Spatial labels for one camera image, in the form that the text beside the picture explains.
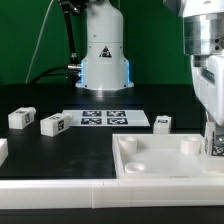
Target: warning label sticker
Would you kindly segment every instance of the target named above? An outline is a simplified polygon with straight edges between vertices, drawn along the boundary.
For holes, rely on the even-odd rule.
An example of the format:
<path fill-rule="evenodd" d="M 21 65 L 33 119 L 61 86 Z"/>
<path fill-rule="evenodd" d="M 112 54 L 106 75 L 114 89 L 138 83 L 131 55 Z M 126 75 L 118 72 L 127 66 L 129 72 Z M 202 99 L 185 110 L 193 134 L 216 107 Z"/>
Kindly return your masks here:
<path fill-rule="evenodd" d="M 103 49 L 102 53 L 100 54 L 100 57 L 101 58 L 112 58 L 112 55 L 107 46 Z"/>

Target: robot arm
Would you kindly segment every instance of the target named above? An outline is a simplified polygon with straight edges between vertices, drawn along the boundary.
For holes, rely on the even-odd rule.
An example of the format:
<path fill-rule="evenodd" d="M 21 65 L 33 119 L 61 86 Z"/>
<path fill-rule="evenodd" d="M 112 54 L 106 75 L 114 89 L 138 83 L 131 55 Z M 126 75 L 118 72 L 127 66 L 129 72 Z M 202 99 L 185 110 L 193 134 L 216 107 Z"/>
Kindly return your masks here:
<path fill-rule="evenodd" d="M 130 81 L 129 61 L 123 54 L 123 16 L 109 0 L 58 0 L 64 12 L 70 46 L 70 63 L 80 67 L 75 51 L 70 12 L 87 12 L 87 55 L 81 62 L 81 93 L 104 96 L 127 94 Z"/>
<path fill-rule="evenodd" d="M 219 153 L 224 152 L 224 1 L 164 0 L 164 4 L 183 17 L 184 53 L 191 57 L 195 93 L 212 121 L 206 124 L 203 153 L 208 169 L 220 171 L 224 158 Z"/>

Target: small white box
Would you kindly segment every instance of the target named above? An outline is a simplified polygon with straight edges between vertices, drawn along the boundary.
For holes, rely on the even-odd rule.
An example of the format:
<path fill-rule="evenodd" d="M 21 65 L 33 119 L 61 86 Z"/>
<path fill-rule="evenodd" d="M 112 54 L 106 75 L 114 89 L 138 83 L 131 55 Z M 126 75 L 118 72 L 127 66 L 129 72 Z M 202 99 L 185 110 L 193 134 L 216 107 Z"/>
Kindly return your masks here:
<path fill-rule="evenodd" d="M 158 116 L 154 123 L 153 134 L 168 135 L 170 134 L 171 117 Z"/>
<path fill-rule="evenodd" d="M 4 163 L 7 156 L 8 156 L 7 139 L 0 139 L 0 166 Z"/>
<path fill-rule="evenodd" d="M 54 137 L 59 133 L 69 129 L 73 117 L 70 114 L 54 114 L 51 117 L 41 120 L 41 134 Z"/>
<path fill-rule="evenodd" d="M 36 110 L 33 107 L 24 108 L 14 111 L 8 115 L 9 128 L 11 129 L 24 129 L 26 126 L 34 121 Z"/>

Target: block with marker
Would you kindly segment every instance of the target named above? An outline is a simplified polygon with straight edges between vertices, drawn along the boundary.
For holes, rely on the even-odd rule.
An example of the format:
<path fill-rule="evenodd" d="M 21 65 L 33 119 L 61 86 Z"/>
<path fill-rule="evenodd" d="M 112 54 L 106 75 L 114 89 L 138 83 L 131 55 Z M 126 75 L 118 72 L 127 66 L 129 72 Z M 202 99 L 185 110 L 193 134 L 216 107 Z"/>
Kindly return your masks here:
<path fill-rule="evenodd" d="M 158 116 L 154 123 L 153 133 L 157 135 L 168 135 L 171 129 L 171 117 Z"/>
<path fill-rule="evenodd" d="M 21 107 L 8 115 L 10 129 L 24 129 L 34 121 L 36 110 L 33 107 Z"/>
<path fill-rule="evenodd" d="M 41 120 L 41 135 L 54 137 L 61 132 L 70 128 L 73 116 L 70 114 L 54 114 L 46 119 Z"/>

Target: black table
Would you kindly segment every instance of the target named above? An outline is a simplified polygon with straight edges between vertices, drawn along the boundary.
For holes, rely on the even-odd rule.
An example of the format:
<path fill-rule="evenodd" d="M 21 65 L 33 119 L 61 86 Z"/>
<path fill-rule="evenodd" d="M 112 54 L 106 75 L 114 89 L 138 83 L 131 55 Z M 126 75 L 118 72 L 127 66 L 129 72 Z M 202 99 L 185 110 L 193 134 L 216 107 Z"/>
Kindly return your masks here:
<path fill-rule="evenodd" d="M 7 115 L 35 107 L 35 122 L 9 130 Z M 133 95 L 93 98 L 60 84 L 15 84 L 0 90 L 0 138 L 8 138 L 9 157 L 0 179 L 116 178 L 113 133 L 152 133 L 150 128 L 72 127 L 51 138 L 40 135 L 40 120 L 64 109 L 141 109 L 149 122 L 172 117 L 172 133 L 204 134 L 205 111 L 191 85 L 137 85 Z M 2 210 L 1 223 L 213 223 L 222 221 L 222 207 L 113 208 L 66 210 Z"/>

